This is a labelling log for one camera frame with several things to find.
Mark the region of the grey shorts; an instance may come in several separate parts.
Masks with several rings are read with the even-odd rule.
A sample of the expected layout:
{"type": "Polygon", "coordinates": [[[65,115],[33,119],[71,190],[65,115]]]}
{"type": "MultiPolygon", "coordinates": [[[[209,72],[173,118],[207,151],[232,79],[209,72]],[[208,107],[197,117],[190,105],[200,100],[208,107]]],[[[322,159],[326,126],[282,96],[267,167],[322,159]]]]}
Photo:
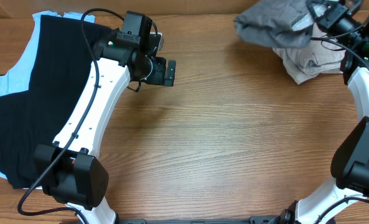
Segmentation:
{"type": "Polygon", "coordinates": [[[247,43],[270,48],[303,48],[311,41],[313,21],[305,0],[260,0],[234,19],[236,33],[247,43]]]}

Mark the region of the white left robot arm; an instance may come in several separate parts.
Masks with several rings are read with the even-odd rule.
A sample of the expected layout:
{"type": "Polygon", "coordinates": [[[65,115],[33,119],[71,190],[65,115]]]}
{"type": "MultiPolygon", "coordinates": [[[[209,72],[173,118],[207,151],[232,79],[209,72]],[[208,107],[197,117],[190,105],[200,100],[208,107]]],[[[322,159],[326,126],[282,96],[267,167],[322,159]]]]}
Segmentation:
{"type": "Polygon", "coordinates": [[[105,198],[109,174],[98,159],[105,129],[130,82],[172,86],[176,61],[117,50],[103,50],[95,58],[69,119],[51,145],[35,150],[37,185],[80,223],[119,223],[105,198]]]}

